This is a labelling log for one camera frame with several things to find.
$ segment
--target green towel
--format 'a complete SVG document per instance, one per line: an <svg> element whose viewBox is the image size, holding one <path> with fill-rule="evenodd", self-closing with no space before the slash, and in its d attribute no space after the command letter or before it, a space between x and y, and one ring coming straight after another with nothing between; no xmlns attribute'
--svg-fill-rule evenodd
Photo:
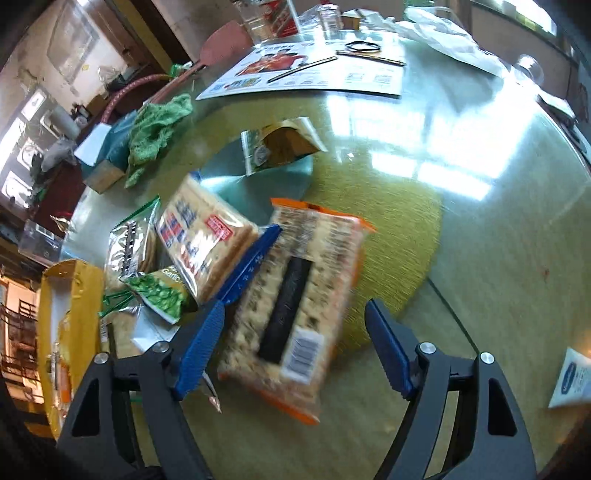
<svg viewBox="0 0 591 480"><path fill-rule="evenodd" d="M169 103L148 103L138 113L129 138L129 168L125 187L138 183L148 162L156 160L160 150L168 144L174 125L193 112L188 93L174 97Z"/></svg>

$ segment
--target glass tabletop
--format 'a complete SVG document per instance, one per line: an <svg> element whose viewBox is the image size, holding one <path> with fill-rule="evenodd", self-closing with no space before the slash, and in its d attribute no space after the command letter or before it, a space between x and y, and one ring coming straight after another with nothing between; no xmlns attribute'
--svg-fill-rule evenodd
<svg viewBox="0 0 591 480"><path fill-rule="evenodd" d="M307 116L329 151L314 156L304 199L378 229L366 243L350 323L367 299L380 297L419 340L445 353L492 352L542 468L585 411L546 407L566 348L591 349L589 176L522 87L415 42L402 45L400 98L308 91L194 101L194 113L137 187L86 190L65 249L102 266L108 232L127 213L156 194L166 201L242 131ZM195 98L235 62L204 70L173 95ZM351 353L357 340L335 361L315 427L232 382L219 384L220 416L190 395L183 409L217 478L277 471L283 478L373 478L407 404L389 389L372 348ZM443 461L452 421L446 414L430 473ZM139 417L138 433L148 463L155 461Z"/></svg>

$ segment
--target green wrapper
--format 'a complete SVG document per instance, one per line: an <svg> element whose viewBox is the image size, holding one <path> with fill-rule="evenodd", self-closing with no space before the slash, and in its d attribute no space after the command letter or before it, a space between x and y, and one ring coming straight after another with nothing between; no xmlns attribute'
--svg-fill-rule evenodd
<svg viewBox="0 0 591 480"><path fill-rule="evenodd" d="M176 268L170 266L149 274L138 273L123 281L168 323L174 325L180 320L189 292Z"/></svg>

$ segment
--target yellow box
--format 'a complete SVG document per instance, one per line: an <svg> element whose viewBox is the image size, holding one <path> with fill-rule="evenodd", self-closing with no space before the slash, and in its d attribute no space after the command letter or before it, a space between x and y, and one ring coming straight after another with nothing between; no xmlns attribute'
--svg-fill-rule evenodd
<svg viewBox="0 0 591 480"><path fill-rule="evenodd" d="M65 260L48 268L41 279L37 315L39 377L51 432L61 432L59 411L53 406L53 383L48 371L52 345L60 321L69 312L69 328L61 337L67 351L72 397L94 355L100 351L99 317L103 297L103 271L82 260Z"/></svg>

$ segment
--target white tube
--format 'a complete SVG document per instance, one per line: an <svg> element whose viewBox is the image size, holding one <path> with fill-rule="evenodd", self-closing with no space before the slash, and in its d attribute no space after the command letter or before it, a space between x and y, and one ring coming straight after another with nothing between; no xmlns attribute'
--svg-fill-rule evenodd
<svg viewBox="0 0 591 480"><path fill-rule="evenodd" d="M568 348L548 408L580 403L591 403L591 359Z"/></svg>

